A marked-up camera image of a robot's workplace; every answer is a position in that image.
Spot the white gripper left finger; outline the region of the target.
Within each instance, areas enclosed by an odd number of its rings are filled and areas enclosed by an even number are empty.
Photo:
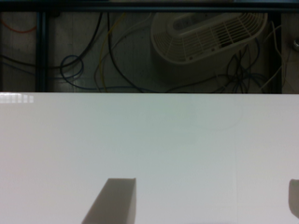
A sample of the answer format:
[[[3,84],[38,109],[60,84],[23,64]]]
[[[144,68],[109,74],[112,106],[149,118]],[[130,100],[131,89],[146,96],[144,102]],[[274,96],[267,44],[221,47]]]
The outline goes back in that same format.
[[[136,179],[110,178],[81,224],[135,224]]]

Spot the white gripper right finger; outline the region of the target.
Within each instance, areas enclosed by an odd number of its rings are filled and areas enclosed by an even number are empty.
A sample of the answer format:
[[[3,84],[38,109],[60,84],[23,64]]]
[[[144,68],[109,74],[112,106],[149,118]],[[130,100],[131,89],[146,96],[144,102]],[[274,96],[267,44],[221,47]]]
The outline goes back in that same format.
[[[289,183],[289,208],[299,218],[299,180],[291,179]]]

